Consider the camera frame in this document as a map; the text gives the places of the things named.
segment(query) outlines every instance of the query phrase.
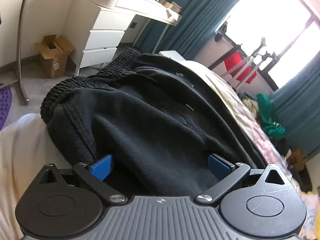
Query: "ribbed gray panel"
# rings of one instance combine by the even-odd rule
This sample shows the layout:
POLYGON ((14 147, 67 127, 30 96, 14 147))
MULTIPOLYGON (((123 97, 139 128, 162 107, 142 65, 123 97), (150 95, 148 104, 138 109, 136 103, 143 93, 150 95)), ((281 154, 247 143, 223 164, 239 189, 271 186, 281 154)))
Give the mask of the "ribbed gray panel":
POLYGON ((242 236, 227 226, 214 208, 198 206, 188 196, 136 196, 125 206, 111 207, 97 227, 73 240, 182 239, 245 240, 250 238, 242 236))

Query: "red cloth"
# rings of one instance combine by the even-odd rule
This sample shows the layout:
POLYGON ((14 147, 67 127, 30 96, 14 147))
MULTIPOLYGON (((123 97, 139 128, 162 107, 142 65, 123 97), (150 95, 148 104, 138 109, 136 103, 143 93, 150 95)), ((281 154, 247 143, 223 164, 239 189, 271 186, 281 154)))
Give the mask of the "red cloth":
MULTIPOLYGON (((227 71, 230 70, 231 68, 233 68, 235 65, 237 65, 238 63, 240 63, 242 61, 242 57, 240 56, 240 54, 236 51, 235 53, 233 53, 230 57, 228 57, 225 61, 224 64, 226 66, 227 71)), ((244 67, 245 64, 243 64, 242 66, 238 67, 235 71, 231 72, 231 76, 235 76, 240 69, 242 69, 244 67)), ((242 74, 237 78, 237 80, 242 81, 252 70, 251 67, 247 67, 245 71, 242 72, 242 74)), ((253 73, 251 75, 251 77, 246 81, 246 83, 250 84, 251 81, 257 76, 257 73, 253 73)))

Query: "pink wall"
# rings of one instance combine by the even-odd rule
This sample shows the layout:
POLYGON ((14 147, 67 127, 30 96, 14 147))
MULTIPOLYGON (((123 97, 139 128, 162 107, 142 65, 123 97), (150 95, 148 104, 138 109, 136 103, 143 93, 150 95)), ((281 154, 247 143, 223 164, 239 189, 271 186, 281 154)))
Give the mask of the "pink wall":
MULTIPOLYGON (((215 42, 214 37, 212 37, 207 42, 207 44, 201 49, 201 51, 195 57, 194 61, 199 62, 206 67, 209 67, 213 62, 215 62, 218 58, 220 58, 230 49, 232 49, 232 45, 229 42, 227 42, 224 38, 222 38, 218 42, 215 42)), ((227 70, 224 63, 222 62, 213 71, 218 75, 222 75, 227 70)), ((228 75, 228 77, 225 78, 225 80, 230 81, 231 78, 231 75, 228 75)), ((234 81, 231 85, 235 87, 238 83, 239 81, 234 81)), ((254 95, 263 93, 269 96, 273 93, 273 90, 270 88, 270 86, 267 84, 267 82, 262 78, 260 74, 258 74, 250 84, 243 84, 242 87, 240 87, 240 90, 249 91, 254 95)))

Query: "purple mat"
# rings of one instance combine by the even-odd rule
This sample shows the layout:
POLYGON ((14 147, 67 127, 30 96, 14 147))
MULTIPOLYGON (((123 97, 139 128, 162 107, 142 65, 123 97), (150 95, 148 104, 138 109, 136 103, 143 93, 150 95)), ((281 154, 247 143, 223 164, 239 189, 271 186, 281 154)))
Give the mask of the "purple mat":
POLYGON ((10 87, 0 90, 0 131, 2 130, 5 120, 8 117, 12 102, 10 87))

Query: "white label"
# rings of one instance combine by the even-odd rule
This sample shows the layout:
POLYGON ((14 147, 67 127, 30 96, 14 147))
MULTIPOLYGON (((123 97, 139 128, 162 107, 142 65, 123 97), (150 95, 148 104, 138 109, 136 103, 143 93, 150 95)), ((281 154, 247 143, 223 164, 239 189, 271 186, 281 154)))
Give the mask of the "white label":
POLYGON ((60 68, 59 62, 53 65, 53 69, 54 69, 54 70, 57 70, 57 69, 59 69, 59 68, 60 68))

